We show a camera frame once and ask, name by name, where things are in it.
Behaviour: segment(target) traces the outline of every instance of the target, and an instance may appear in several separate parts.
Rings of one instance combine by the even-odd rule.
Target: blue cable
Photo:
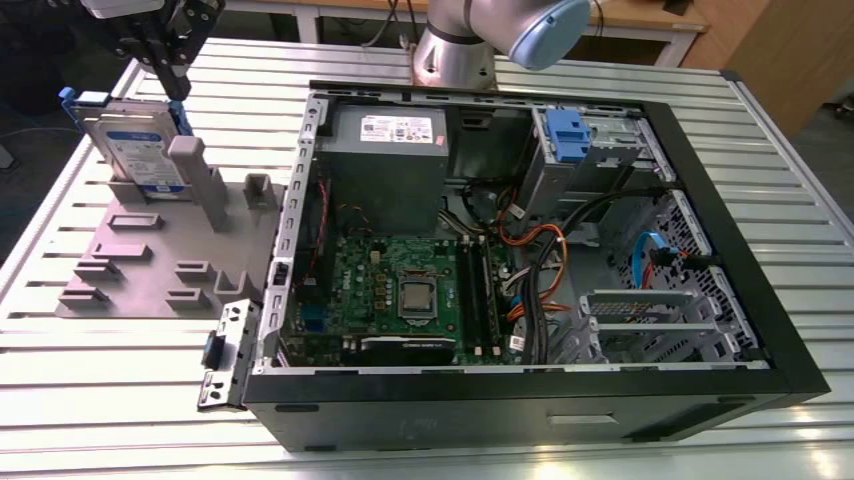
[[[643,265],[642,265],[642,256],[643,256],[643,246],[646,245],[646,241],[652,240],[655,243],[656,249],[667,249],[670,253],[678,254],[679,249],[667,246],[667,242],[658,234],[658,232],[642,232],[638,236],[638,240],[635,241],[635,248],[631,252],[631,280],[635,284],[635,288],[640,288],[643,284]]]

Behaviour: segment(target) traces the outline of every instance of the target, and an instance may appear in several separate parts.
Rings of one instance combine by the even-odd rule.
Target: table
[[[289,454],[251,414],[195,411],[215,320],[53,316],[112,200],[84,139],[0,270],[0,477],[850,477],[854,230],[750,92],[703,70],[560,62],[529,73],[505,59],[496,70],[501,90],[670,103],[832,393],[663,445]],[[225,180],[263,172],[285,183],[309,79],[403,84],[408,69],[397,50],[211,39],[189,78],[208,163]],[[164,99],[136,64],[113,95]]]
[[[691,6],[684,16],[662,10],[662,2],[650,0],[600,0],[604,16],[601,35],[609,38],[654,40],[667,45],[662,49],[655,65],[678,67],[691,48],[696,35],[706,31],[708,23]],[[427,22],[427,0],[413,0],[415,21]],[[296,17],[299,38],[304,43],[317,43],[320,17],[360,18],[384,20],[388,15],[385,0],[228,0],[229,10],[288,14]],[[408,19],[405,2],[400,2],[397,12]],[[599,12],[592,9],[585,36],[596,34]]]

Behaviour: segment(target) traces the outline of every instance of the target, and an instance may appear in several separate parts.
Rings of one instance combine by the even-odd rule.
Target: white label
[[[162,154],[165,143],[150,132],[106,132],[112,151],[118,162],[142,190],[152,193],[174,193],[185,183],[172,160]]]
[[[363,142],[432,143],[432,121],[425,117],[361,117]]]
[[[520,352],[524,350],[524,338],[516,335],[509,337],[509,347],[511,350]]]
[[[516,205],[515,203],[511,203],[507,206],[507,211],[512,214],[513,217],[516,217],[516,220],[521,220],[521,217],[524,217],[524,210],[521,210],[521,207],[519,207],[519,205]]]

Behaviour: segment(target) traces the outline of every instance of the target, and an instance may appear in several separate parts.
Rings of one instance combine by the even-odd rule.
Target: blue tab
[[[177,133],[192,136],[192,127],[186,121],[186,112],[184,111],[184,104],[180,100],[169,100],[169,113],[172,114],[172,120],[174,120]]]
[[[589,128],[576,110],[545,110],[545,133],[560,163],[577,163],[589,151]]]

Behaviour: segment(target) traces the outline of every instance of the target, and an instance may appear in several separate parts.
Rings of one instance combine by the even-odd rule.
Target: wire bundle
[[[575,209],[569,217],[563,222],[563,225],[560,226],[561,237],[557,237],[555,235],[540,249],[537,259],[531,264],[531,269],[521,284],[521,308],[525,319],[527,336],[524,342],[524,350],[521,352],[523,363],[544,364],[548,360],[548,325],[544,314],[544,306],[540,303],[537,287],[539,272],[545,260],[548,259],[551,251],[556,247],[559,239],[563,238],[563,236],[568,234],[568,232],[575,230],[577,225],[595,211],[599,210],[600,207],[609,204],[613,200],[624,197],[658,197],[660,195],[664,195],[666,193],[666,188],[652,187],[622,190],[619,192],[603,194],[592,200],[588,200],[577,207],[577,209]]]

